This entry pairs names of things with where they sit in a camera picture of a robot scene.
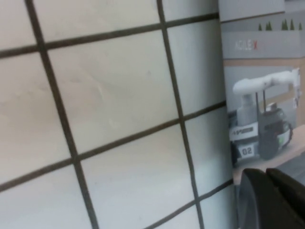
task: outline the dark grout line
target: dark grout line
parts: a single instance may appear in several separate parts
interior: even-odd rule
[[[190,17],[190,18],[183,18],[183,19],[168,21],[165,23],[165,25],[167,28],[170,28],[170,27],[187,25],[187,24],[191,24],[191,23],[209,21],[209,20],[214,20],[214,19],[219,19],[218,13],[210,13],[210,14],[201,15],[201,16],[195,16],[195,17]]]
[[[14,49],[2,50],[0,51],[0,59],[12,57],[12,56],[19,56],[33,52],[38,52],[38,47],[36,45],[29,45]]]
[[[76,150],[75,142],[72,137],[72,132],[69,126],[67,114],[61,99],[61,94],[56,82],[55,74],[51,65],[51,61],[49,59],[48,51],[45,47],[41,27],[39,25],[38,17],[36,14],[35,6],[32,0],[25,0],[25,5],[28,11],[28,15],[30,18],[30,22],[32,25],[32,29],[35,35],[35,39],[37,42],[37,47],[41,56],[42,64],[44,66],[45,72],[47,74],[47,78],[51,87],[51,91],[53,94],[53,98],[56,104],[57,112],[59,115],[59,119],[61,121],[62,129],[68,144],[68,148],[70,151],[70,155],[72,158],[72,162],[74,165],[75,173],[77,180],[79,182],[81,193],[85,202],[85,206],[87,208],[88,216],[93,229],[98,229],[97,218],[93,209],[93,204],[91,198],[89,196],[88,187],[85,181],[85,176],[81,167],[80,160],[78,158],[78,153]]]
[[[181,132],[182,132],[182,137],[183,137],[183,143],[184,143],[186,157],[187,157],[187,161],[188,161],[188,165],[189,165],[189,169],[190,169],[193,194],[194,194],[195,200],[197,200],[198,199],[198,190],[197,190],[197,185],[196,185],[196,181],[195,181],[195,171],[194,171],[193,159],[192,159],[192,155],[191,155],[191,151],[190,151],[185,122],[184,122],[184,118],[183,118],[183,110],[182,110],[182,105],[181,105],[181,100],[180,100],[180,95],[179,95],[176,73],[175,73],[174,64],[173,64],[173,57],[172,57],[168,32],[167,32],[167,28],[166,28],[162,0],[157,0],[157,7],[158,7],[158,14],[159,14],[160,23],[161,23],[161,29],[162,29],[164,46],[165,46],[165,52],[166,52],[166,56],[167,56],[167,62],[169,65],[171,80],[172,80],[172,84],[173,84],[173,91],[174,91],[174,96],[175,96],[179,120],[180,120],[180,127],[181,127]],[[196,202],[195,204],[196,204],[200,229],[204,229],[203,216],[202,216],[200,203]]]
[[[43,167],[43,168],[40,168],[40,169],[38,169],[36,171],[33,171],[33,172],[30,172],[26,175],[23,175],[21,177],[18,177],[18,178],[15,178],[13,180],[10,180],[8,182],[5,182],[3,184],[0,184],[0,192],[8,190],[12,187],[21,185],[21,184],[23,184],[27,181],[33,180],[33,179],[38,178],[42,175],[45,175],[47,173],[53,172],[57,169],[61,169],[63,167],[69,166],[69,165],[72,165],[72,159],[71,158],[65,159],[63,161],[57,162],[55,164],[52,164],[52,165],[49,165],[49,166],[46,166],[46,167]]]
[[[202,22],[202,21],[209,21],[209,20],[214,20],[214,19],[219,19],[218,13],[211,13],[211,14],[206,14],[206,15],[202,15],[202,16],[195,16],[195,17],[168,21],[168,22],[165,22],[165,26],[167,28],[170,28],[170,27],[181,26],[181,25]],[[160,23],[145,25],[145,26],[140,26],[140,27],[135,27],[135,28],[129,28],[129,29],[124,29],[124,30],[112,31],[112,32],[103,32],[103,33],[86,35],[86,36],[81,36],[81,37],[68,38],[68,39],[63,39],[63,40],[59,40],[59,41],[45,42],[45,47],[47,50],[51,50],[51,49],[74,46],[74,45],[78,45],[78,44],[86,44],[86,43],[98,42],[98,41],[103,41],[103,40],[108,40],[108,39],[113,39],[113,38],[136,35],[136,34],[140,34],[140,33],[156,31],[156,30],[161,30]],[[35,44],[18,47],[18,48],[2,50],[2,51],[0,51],[0,59],[28,54],[28,53],[33,53],[33,52],[38,52],[38,51],[39,51],[38,47]]]
[[[224,182],[223,184],[221,184],[220,186],[214,188],[212,191],[209,191],[208,193],[203,194],[202,196],[199,196],[198,200],[202,201],[204,199],[207,199],[213,195],[215,195],[217,192],[225,189],[226,187],[230,186],[233,184],[233,179],[228,180],[226,182]]]
[[[180,213],[184,212],[185,210],[189,209],[190,207],[194,206],[195,205],[195,200],[187,203],[186,205],[182,206],[181,208],[179,208],[178,210],[174,211],[172,214],[164,217],[163,219],[155,222],[154,224],[148,226],[148,227],[145,227],[144,229],[154,229],[154,228],[157,228],[159,227],[160,225],[162,225],[163,223],[166,223],[167,221],[175,218],[176,216],[178,216]]]
[[[85,160],[85,159],[87,159],[89,157],[101,154],[101,153],[103,153],[103,152],[105,152],[107,150],[111,150],[113,148],[116,148],[118,146],[124,145],[126,143],[131,142],[131,141],[140,139],[142,137],[149,136],[149,135],[154,134],[154,133],[156,133],[156,132],[158,132],[160,130],[166,129],[168,127],[171,127],[171,126],[177,125],[177,124],[179,124],[179,119],[171,120],[171,121],[163,123],[161,125],[158,125],[158,126],[150,128],[150,129],[147,129],[147,130],[138,132],[136,134],[130,135],[128,137],[121,138],[121,139],[119,139],[117,141],[111,142],[109,144],[106,144],[104,146],[98,147],[96,149],[89,150],[89,151],[87,151],[87,152],[85,152],[83,154],[80,154],[79,158],[80,158],[80,160]]]
[[[135,35],[135,34],[144,33],[144,32],[151,32],[151,31],[160,30],[160,29],[161,29],[160,24],[145,25],[145,26],[125,29],[125,30],[104,32],[104,33],[99,33],[99,34],[69,38],[69,39],[60,40],[60,41],[48,42],[48,43],[46,43],[46,48],[48,50],[57,49],[57,48],[62,48],[62,47],[78,45],[78,44],[85,44],[85,43],[90,43],[90,42],[98,42],[98,41],[109,40],[109,39],[113,39],[113,38],[125,37],[125,36]]]
[[[198,197],[198,202],[207,199],[213,195],[215,195],[216,193],[218,193],[219,191],[225,189],[226,187],[230,186],[231,184],[233,184],[233,180],[228,180],[227,182],[221,184],[220,186],[214,188],[213,190],[209,191],[208,193],[203,194],[202,196]],[[163,219],[155,222],[154,224],[145,227],[144,229],[154,229],[157,228],[159,226],[161,226],[162,224],[166,223],[167,221],[175,218],[176,216],[178,216],[180,213],[184,212],[185,210],[191,208],[192,206],[194,206],[196,204],[196,200],[193,200],[189,203],[187,203],[186,205],[182,206],[181,208],[177,209],[176,211],[174,211],[172,214],[164,217]]]
[[[206,114],[209,111],[213,111],[215,109],[221,108],[221,107],[217,108],[217,105],[218,104],[212,105],[210,107],[207,107],[207,108],[203,109],[205,111],[200,110],[199,112],[195,112],[195,113],[189,114],[188,116],[185,116],[185,118],[187,117],[187,120],[190,120],[190,119],[195,118],[197,116]],[[163,123],[161,125],[154,126],[154,127],[150,128],[150,129],[138,132],[138,133],[130,135],[128,137],[121,138],[121,139],[119,139],[117,141],[114,141],[114,142],[111,142],[109,144],[103,145],[103,146],[101,146],[99,148],[87,151],[87,152],[85,152],[83,154],[80,154],[78,156],[78,158],[80,160],[85,160],[87,158],[90,158],[92,156],[101,154],[101,153],[103,153],[105,151],[111,150],[111,149],[116,148],[118,146],[122,146],[124,144],[127,144],[127,143],[132,142],[132,141],[137,140],[137,139],[140,139],[142,137],[146,137],[146,136],[152,135],[154,133],[157,133],[158,131],[164,130],[166,128],[169,128],[171,126],[177,125],[179,123],[180,123],[179,119],[173,119],[173,120],[168,121],[166,123]],[[69,158],[69,159],[65,159],[63,161],[57,162],[55,164],[43,167],[43,168],[38,169],[36,171],[30,172],[30,173],[28,173],[28,174],[26,174],[24,176],[21,176],[19,178],[10,180],[10,181],[8,181],[6,183],[0,184],[0,192],[5,191],[5,190],[7,190],[7,189],[9,189],[11,187],[15,187],[15,186],[17,186],[19,184],[23,184],[23,183],[25,183],[27,181],[35,179],[35,178],[37,178],[39,176],[42,176],[44,174],[47,174],[49,172],[55,171],[57,169],[65,167],[65,166],[69,166],[71,164],[73,164],[73,161],[72,161],[71,158]]]
[[[183,119],[185,121],[187,121],[187,120],[196,118],[198,116],[204,115],[204,114],[206,114],[208,112],[211,112],[211,111],[217,110],[219,108],[222,108],[224,106],[225,106],[225,101],[220,102],[220,103],[215,104],[215,105],[212,105],[212,106],[209,106],[209,107],[204,108],[204,109],[202,109],[200,111],[188,114]],[[164,129],[168,128],[168,127],[171,127],[171,126],[179,124],[179,123],[180,123],[180,119],[173,119],[173,120],[168,121],[166,123],[154,126],[154,127],[149,128],[147,130],[138,132],[138,133],[130,135],[128,137],[121,138],[121,139],[116,140],[114,142],[111,142],[111,143],[108,143],[106,145],[100,146],[98,148],[95,148],[95,149],[89,150],[87,152],[81,153],[79,155],[79,158],[80,158],[80,160],[88,159],[88,158],[90,158],[92,156],[101,154],[101,153],[103,153],[105,151],[111,150],[111,149],[116,148],[118,146],[122,146],[122,145],[127,144],[127,143],[129,143],[131,141],[138,140],[140,138],[149,136],[151,134],[154,134],[154,133],[156,133],[158,131],[164,130]]]
[[[204,108],[202,110],[199,110],[197,112],[187,114],[187,115],[184,116],[184,120],[187,121],[187,120],[190,120],[190,119],[193,119],[193,118],[197,118],[201,115],[204,115],[206,113],[209,113],[211,111],[217,110],[217,109],[225,107],[225,106],[226,106],[226,101],[222,101],[220,103],[214,104],[212,106],[209,106],[209,107]]]

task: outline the tile wall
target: tile wall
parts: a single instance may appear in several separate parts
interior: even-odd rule
[[[217,12],[0,0],[0,228],[236,228]]]

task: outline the white tile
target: white tile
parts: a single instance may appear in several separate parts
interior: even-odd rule
[[[219,21],[168,30],[184,114],[225,99]]]
[[[0,193],[0,228],[90,229],[72,166]]]
[[[199,229],[199,220],[196,206],[180,213],[175,218],[167,221],[157,229]]]
[[[79,152],[178,117],[161,31],[50,56]]]
[[[200,203],[204,229],[236,229],[234,186],[231,185]]]
[[[167,21],[218,12],[217,0],[163,0]]]
[[[198,194],[203,195],[232,178],[226,108],[186,122]]]
[[[0,60],[0,183],[70,157],[39,54]]]
[[[0,0],[0,50],[35,44],[23,0]]]
[[[179,125],[82,165],[100,228],[145,228],[194,198]]]
[[[46,41],[158,23],[156,0],[34,0]]]

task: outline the gray wall in poster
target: gray wall in poster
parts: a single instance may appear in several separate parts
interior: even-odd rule
[[[222,23],[222,32],[227,31],[258,31],[259,24],[261,24],[263,31],[266,29],[266,24],[271,23],[273,31],[282,30],[282,22],[287,21],[288,29],[290,29],[291,20],[295,30],[299,29],[301,23],[303,30],[305,30],[305,0],[302,4],[302,11],[291,12],[291,13],[280,13],[275,15],[257,17],[252,19],[244,19],[239,21]]]
[[[236,110],[241,106],[241,96],[233,93],[234,84],[244,78],[253,79],[262,77],[270,73],[281,72],[285,70],[291,70],[289,66],[234,66],[224,68],[225,77],[225,90],[226,101],[228,111]],[[287,93],[289,91],[288,85],[274,86],[266,90],[266,98],[272,98],[280,94]],[[263,92],[258,94],[258,100],[263,100]]]
[[[283,12],[284,0],[219,0],[220,21]]]
[[[300,31],[223,32],[223,56],[224,59],[299,58],[303,56],[302,34]]]

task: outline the white robotic arm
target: white robotic arm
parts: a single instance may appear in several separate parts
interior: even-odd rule
[[[300,90],[300,71],[299,68],[292,71],[268,74],[254,79],[242,79],[235,83],[233,93],[236,95],[252,94],[266,90],[269,87],[283,84],[292,84],[295,90],[295,105],[302,95]]]

